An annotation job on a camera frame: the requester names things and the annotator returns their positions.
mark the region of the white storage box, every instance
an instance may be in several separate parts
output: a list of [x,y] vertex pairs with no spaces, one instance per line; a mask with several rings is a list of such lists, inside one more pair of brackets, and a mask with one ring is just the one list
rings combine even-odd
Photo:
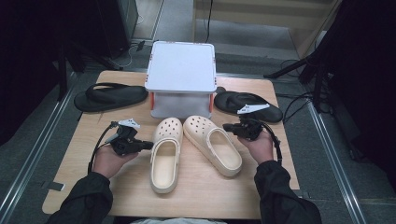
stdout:
[[154,118],[210,118],[217,88],[213,45],[155,42],[145,87]]

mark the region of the black equipment stand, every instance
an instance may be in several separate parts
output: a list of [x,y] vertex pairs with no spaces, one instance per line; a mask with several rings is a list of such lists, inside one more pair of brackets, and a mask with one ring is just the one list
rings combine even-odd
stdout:
[[318,113],[320,113],[320,89],[322,79],[328,74],[329,66],[328,59],[332,55],[332,48],[336,46],[336,37],[339,35],[341,30],[341,26],[343,21],[348,19],[348,14],[346,13],[353,9],[354,4],[346,3],[345,1],[341,3],[337,16],[334,19],[334,22],[330,29],[327,31],[326,35],[323,36],[323,39],[319,43],[318,47],[312,52],[310,55],[305,58],[293,63],[273,74],[263,75],[264,78],[278,78],[283,75],[286,75],[288,72],[291,72],[295,69],[298,69],[301,66],[305,66],[303,72],[299,76],[299,80],[301,83],[308,83],[315,75],[316,83],[314,89],[314,99],[313,104]]

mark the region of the person's right hand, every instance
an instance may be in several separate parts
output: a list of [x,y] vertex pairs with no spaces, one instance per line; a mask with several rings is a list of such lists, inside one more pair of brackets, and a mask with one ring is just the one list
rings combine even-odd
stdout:
[[251,157],[260,165],[265,161],[274,160],[274,145],[271,135],[262,131],[259,137],[254,141],[238,137],[238,140],[247,147]]

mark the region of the metal rail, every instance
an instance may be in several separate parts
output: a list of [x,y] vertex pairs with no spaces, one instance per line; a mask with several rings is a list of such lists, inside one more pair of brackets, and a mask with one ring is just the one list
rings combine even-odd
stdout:
[[9,222],[11,215],[21,198],[43,152],[46,149],[47,143],[49,142],[56,125],[64,112],[64,109],[67,106],[67,103],[70,100],[71,92],[75,87],[77,82],[77,75],[73,72],[70,76],[70,88],[65,94],[62,101],[58,102],[54,107],[49,119],[47,120],[46,125],[44,126],[41,134],[38,136],[37,140],[35,141],[35,145],[33,146],[32,150],[28,158],[26,159],[25,163],[23,164],[20,172],[18,173],[17,177],[15,178],[14,182],[11,184],[9,189],[7,190],[7,194],[5,199],[3,200],[1,207],[0,207],[0,224],[6,224]]
[[329,159],[330,166],[332,167],[332,172],[334,173],[335,179],[337,180],[338,187],[341,190],[346,207],[352,218],[353,223],[363,224],[367,223],[363,212],[361,211],[361,206],[359,204],[358,198],[349,182],[347,173],[340,160],[338,159],[337,151],[332,144],[332,139],[327,132],[326,125],[320,114],[317,113],[312,103],[308,105],[309,112],[311,113],[312,119],[318,130],[320,140],[325,148],[327,158]]

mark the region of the wooden table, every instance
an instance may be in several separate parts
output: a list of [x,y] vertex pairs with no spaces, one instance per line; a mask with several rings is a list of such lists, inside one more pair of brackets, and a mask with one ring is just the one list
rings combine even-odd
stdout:
[[[146,74],[132,72],[103,72],[97,82],[117,82],[144,86]],[[229,91],[249,91],[259,94],[277,105],[274,87],[268,80],[217,77],[218,86]],[[137,139],[151,141],[152,133],[161,119],[150,114],[149,98],[133,105],[106,113],[84,113],[70,142],[54,182],[65,184],[63,191],[50,190],[43,204],[43,211],[52,214],[60,208],[76,182],[87,174],[88,162],[93,148],[110,121],[133,118],[141,125]],[[212,121],[218,126],[223,123],[239,122],[237,116],[224,114],[215,107]],[[282,123],[271,125],[281,141],[283,166],[290,172],[292,189],[299,189],[288,139]],[[114,134],[110,130],[104,139]],[[149,150],[143,150],[133,161],[125,164],[111,178],[114,203],[111,216],[130,217],[198,217],[198,218],[260,218],[259,195],[253,176],[257,163],[248,150],[231,134],[233,142],[243,160],[242,170],[235,177],[221,175],[209,160],[184,137],[177,187],[168,194],[156,194],[149,183]]]

